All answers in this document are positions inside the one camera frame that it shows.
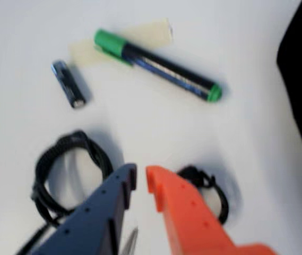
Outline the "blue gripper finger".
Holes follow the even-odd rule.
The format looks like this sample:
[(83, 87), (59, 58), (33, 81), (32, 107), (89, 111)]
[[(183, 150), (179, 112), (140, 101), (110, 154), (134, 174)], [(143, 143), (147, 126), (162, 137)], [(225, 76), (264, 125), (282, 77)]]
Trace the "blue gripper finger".
[(114, 171), (34, 254), (118, 254), (137, 166)]

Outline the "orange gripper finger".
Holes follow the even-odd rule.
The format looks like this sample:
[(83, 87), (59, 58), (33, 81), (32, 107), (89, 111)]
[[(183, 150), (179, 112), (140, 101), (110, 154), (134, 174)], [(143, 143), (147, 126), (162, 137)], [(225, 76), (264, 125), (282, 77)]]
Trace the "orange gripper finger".
[(161, 166), (146, 167), (148, 190), (163, 214), (172, 254), (274, 254), (264, 244), (235, 245), (197, 188)]

